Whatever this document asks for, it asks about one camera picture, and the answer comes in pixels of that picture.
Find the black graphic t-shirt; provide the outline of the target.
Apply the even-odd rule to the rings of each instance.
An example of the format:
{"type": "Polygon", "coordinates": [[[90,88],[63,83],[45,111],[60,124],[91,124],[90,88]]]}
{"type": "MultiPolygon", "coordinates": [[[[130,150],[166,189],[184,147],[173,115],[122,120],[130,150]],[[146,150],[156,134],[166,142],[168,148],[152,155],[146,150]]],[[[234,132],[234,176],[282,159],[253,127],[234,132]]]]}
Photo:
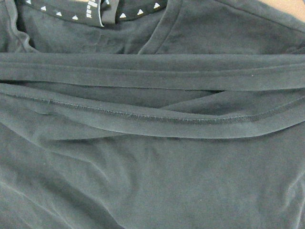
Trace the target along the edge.
{"type": "Polygon", "coordinates": [[[302,229],[302,0],[3,0],[3,229],[302,229]]]}

